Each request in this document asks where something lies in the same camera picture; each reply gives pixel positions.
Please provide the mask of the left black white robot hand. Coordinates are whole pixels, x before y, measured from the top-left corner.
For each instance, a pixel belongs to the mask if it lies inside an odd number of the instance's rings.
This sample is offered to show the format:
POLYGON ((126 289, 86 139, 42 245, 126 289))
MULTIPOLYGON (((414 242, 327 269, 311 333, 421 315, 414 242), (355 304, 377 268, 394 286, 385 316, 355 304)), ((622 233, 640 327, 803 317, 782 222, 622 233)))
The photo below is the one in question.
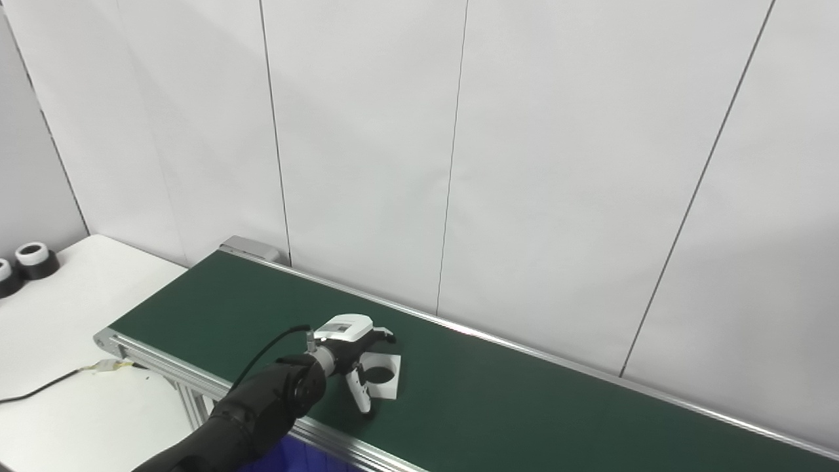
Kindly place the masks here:
POLYGON ((361 358, 379 342, 396 341, 389 329, 374 326, 368 315, 345 313, 307 334, 307 353, 317 360, 326 378, 336 374, 344 378, 360 413, 371 418, 374 410, 361 358))

